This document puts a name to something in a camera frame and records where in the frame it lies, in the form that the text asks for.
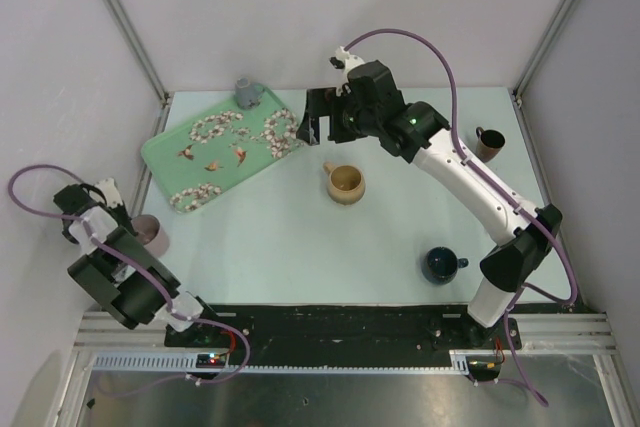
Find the beige mug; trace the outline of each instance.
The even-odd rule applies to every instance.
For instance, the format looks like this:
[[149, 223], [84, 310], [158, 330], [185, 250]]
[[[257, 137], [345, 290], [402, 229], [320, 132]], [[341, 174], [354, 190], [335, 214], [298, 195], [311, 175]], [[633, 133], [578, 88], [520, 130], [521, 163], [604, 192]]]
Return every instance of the beige mug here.
[[334, 202], [343, 205], [355, 204], [364, 195], [364, 176], [353, 165], [338, 165], [331, 162], [322, 164], [329, 176], [327, 192]]

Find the navy blue mug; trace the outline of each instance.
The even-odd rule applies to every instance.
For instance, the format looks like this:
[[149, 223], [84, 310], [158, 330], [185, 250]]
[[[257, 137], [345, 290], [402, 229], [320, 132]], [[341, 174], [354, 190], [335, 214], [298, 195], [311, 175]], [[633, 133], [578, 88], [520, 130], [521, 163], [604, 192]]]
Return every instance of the navy blue mug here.
[[469, 265], [468, 259], [458, 259], [451, 249], [436, 247], [427, 252], [420, 268], [422, 275], [436, 285], [448, 284], [458, 273]]

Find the table surface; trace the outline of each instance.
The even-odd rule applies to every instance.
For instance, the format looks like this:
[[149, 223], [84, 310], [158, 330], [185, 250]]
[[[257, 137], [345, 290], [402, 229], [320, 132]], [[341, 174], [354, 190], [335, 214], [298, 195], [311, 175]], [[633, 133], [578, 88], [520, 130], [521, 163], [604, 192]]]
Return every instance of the table surface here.
[[[450, 117], [448, 89], [404, 89]], [[175, 94], [167, 128], [220, 102], [231, 92]], [[276, 91], [302, 118], [305, 91]], [[543, 205], [509, 93], [462, 88], [459, 133], [475, 147], [475, 128], [500, 130], [507, 143], [489, 164], [514, 190]], [[429, 175], [390, 156], [376, 139], [303, 147], [222, 194], [201, 209], [175, 213], [154, 181], [144, 212], [156, 215], [171, 246], [162, 262], [182, 284], [211, 303], [407, 305], [469, 302], [482, 273], [480, 260], [495, 246], [482, 225]], [[366, 180], [352, 206], [326, 193], [325, 161], [358, 166]], [[426, 281], [419, 261], [434, 247], [451, 248], [470, 266], [453, 282]], [[555, 252], [529, 281], [568, 297], [569, 284]], [[546, 301], [527, 291], [525, 302]]]

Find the green tray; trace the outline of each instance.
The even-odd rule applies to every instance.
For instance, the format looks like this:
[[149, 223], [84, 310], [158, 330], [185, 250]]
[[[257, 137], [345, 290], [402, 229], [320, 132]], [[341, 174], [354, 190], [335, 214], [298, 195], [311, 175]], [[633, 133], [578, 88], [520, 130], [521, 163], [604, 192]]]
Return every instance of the green tray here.
[[254, 109], [241, 110], [232, 97], [148, 140], [141, 153], [173, 208], [190, 212], [304, 145], [297, 128], [265, 89]]

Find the floor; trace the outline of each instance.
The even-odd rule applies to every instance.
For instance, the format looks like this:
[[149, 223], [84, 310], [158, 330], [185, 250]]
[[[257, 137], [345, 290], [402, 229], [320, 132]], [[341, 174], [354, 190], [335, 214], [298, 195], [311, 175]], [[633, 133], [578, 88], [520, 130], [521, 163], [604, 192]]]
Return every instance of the floor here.
[[[300, 118], [304, 91], [277, 91]], [[475, 146], [475, 127], [502, 131], [507, 143], [489, 164], [514, 190], [542, 198], [508, 91], [459, 89], [460, 136]], [[167, 129], [228, 98], [228, 92], [179, 92]], [[405, 100], [425, 100], [450, 116], [447, 89], [405, 89]], [[321, 139], [328, 134], [321, 129]], [[325, 191], [322, 163], [352, 163], [364, 172], [364, 198], [349, 207]], [[161, 259], [193, 293], [210, 303], [437, 304], [469, 302], [491, 251], [482, 225], [442, 185], [386, 153], [376, 139], [304, 147], [195, 212], [177, 214], [155, 183], [144, 206], [171, 239]], [[434, 286], [419, 269], [437, 246], [468, 258], [448, 285]], [[551, 253], [529, 280], [559, 297], [566, 275]], [[522, 301], [544, 301], [525, 291]]]
[[[196, 387], [178, 379], [145, 393], [95, 399], [85, 427], [613, 426], [592, 357], [522, 357], [545, 409], [510, 385], [474, 387], [462, 376], [243, 374]], [[508, 358], [501, 377], [516, 378]], [[103, 374], [104, 390], [122, 393], [166, 377]]]

